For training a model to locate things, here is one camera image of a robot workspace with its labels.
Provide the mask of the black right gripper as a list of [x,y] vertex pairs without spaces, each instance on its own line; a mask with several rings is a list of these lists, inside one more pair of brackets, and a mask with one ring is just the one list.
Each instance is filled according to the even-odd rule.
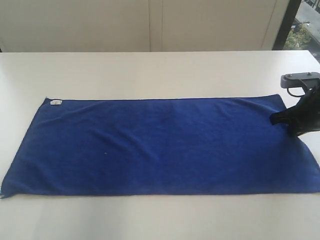
[[287,124],[295,136],[320,131],[320,86],[310,89],[295,106],[270,115],[272,125]]

